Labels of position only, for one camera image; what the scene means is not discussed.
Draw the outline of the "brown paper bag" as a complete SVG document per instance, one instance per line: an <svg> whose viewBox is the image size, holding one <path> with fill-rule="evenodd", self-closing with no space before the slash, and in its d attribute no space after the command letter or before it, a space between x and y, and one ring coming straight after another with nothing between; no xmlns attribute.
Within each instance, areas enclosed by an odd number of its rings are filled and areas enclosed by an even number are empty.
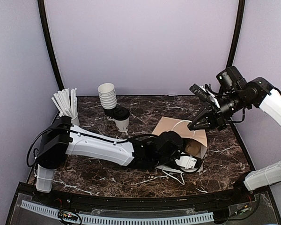
<svg viewBox="0 0 281 225"><path fill-rule="evenodd" d="M185 147L190 139L194 139L201 143L200 152L196 156L188 154L189 156L183 156L176 160L174 165L160 165L156 167L166 176L177 180L182 185L185 184L183 178L184 174L193 174L202 171L202 161L207 152L207 136L205 130L189 130L187 125L190 122L190 120L162 117L152 132L154 135L160 135L164 131L174 131L183 138Z"/></svg>

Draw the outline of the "white paper coffee cup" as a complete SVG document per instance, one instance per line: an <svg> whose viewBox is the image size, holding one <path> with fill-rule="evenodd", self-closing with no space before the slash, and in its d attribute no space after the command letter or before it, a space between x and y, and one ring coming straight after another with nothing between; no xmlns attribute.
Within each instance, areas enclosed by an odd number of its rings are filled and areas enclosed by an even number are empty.
<svg viewBox="0 0 281 225"><path fill-rule="evenodd" d="M119 132L127 132L129 126L129 118L125 120L114 120Z"/></svg>

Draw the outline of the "black coffee cup lid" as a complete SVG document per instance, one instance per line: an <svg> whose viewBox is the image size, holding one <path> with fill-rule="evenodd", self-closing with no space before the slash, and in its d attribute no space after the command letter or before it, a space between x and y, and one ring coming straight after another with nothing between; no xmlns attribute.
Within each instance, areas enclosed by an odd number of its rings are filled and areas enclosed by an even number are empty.
<svg viewBox="0 0 281 225"><path fill-rule="evenodd" d="M124 107L116 107L113 110L113 119L118 121L123 121L129 118L130 112L127 108Z"/></svg>

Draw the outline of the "stack of paper cups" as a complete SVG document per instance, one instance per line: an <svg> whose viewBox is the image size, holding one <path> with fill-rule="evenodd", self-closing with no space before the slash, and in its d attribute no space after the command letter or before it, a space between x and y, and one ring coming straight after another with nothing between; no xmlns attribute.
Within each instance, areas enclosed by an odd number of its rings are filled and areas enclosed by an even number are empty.
<svg viewBox="0 0 281 225"><path fill-rule="evenodd" d="M105 115L107 117L112 117L113 111L117 106L117 97L114 84L103 83L97 88L97 90Z"/></svg>

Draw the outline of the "brown pulp cup carrier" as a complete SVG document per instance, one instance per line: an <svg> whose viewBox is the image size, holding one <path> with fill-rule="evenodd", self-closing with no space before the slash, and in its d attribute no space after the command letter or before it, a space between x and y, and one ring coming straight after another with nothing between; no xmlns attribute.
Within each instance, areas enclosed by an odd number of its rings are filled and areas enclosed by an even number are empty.
<svg viewBox="0 0 281 225"><path fill-rule="evenodd" d="M194 139L190 139L186 144L185 152L190 155L196 156L197 154L199 154L200 149L201 143Z"/></svg>

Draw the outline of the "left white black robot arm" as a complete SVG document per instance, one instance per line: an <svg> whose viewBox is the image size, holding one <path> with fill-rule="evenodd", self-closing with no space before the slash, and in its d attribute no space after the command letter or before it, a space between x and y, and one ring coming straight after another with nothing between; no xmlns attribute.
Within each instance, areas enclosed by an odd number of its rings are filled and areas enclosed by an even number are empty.
<svg viewBox="0 0 281 225"><path fill-rule="evenodd" d="M29 150L37 141L40 144L34 161L37 165L36 190L46 204L57 200L52 181L56 169L68 155L102 159L133 169L152 169L179 159L183 147L183 139L174 131L120 140L82 129L68 116L55 120L38 134Z"/></svg>

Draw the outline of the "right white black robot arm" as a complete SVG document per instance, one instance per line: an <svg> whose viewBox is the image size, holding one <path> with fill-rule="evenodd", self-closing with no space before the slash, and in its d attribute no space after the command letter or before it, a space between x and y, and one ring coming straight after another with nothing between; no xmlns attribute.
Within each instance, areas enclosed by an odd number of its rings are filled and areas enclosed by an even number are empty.
<svg viewBox="0 0 281 225"><path fill-rule="evenodd" d="M229 86L222 97L212 97L207 87L196 84L190 87L203 106L188 124L189 130L217 129L221 131L231 123L231 116L253 106L270 116L281 127L281 92L267 80L259 77L247 84ZM281 160L262 169L246 172L234 183L230 192L230 200L240 203L247 197L249 191L281 183Z"/></svg>

